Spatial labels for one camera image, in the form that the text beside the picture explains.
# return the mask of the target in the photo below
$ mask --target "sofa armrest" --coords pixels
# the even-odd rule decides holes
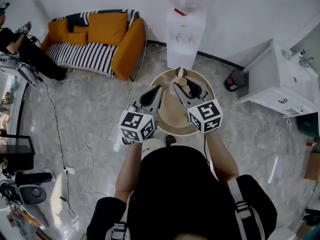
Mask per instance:
[[[121,40],[110,65],[121,80],[127,81],[130,78],[146,38],[144,20],[135,19]]]
[[[40,47],[40,49],[42,51],[44,51],[45,53],[48,51],[49,47],[52,45],[52,41],[50,39],[49,33],[46,35],[46,37],[44,38],[44,40],[42,41],[42,45]]]

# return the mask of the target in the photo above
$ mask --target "sofa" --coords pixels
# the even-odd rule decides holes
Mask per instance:
[[[130,79],[147,37],[139,12],[128,9],[55,18],[48,30],[41,49],[58,66],[123,81]]]

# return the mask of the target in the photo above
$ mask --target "small orange pillow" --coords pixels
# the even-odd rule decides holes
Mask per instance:
[[[89,14],[89,43],[118,46],[127,31],[128,13]]]
[[[74,26],[73,33],[88,33],[89,26]]]
[[[53,43],[68,42],[68,19],[51,21],[48,24],[49,36]]]
[[[86,46],[88,42],[87,33],[68,33],[68,40],[70,45]]]

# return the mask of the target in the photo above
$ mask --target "striped seat cover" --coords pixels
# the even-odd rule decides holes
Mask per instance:
[[[53,21],[68,18],[69,32],[73,32],[74,26],[88,26],[90,13],[128,13],[129,28],[132,22],[140,17],[135,10],[100,10],[77,13],[56,18]],[[109,78],[115,78],[115,72],[110,67],[111,61],[117,51],[115,45],[90,42],[87,46],[71,45],[68,42],[53,43],[46,54],[58,65],[78,70],[88,70],[103,74]]]

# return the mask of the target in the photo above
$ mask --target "faucet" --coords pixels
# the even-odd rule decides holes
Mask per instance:
[[[304,67],[305,69],[309,68],[310,65],[309,63],[312,62],[314,60],[314,57],[310,57],[310,58],[303,58],[303,57],[299,57],[300,61],[299,61],[299,64],[300,66]]]

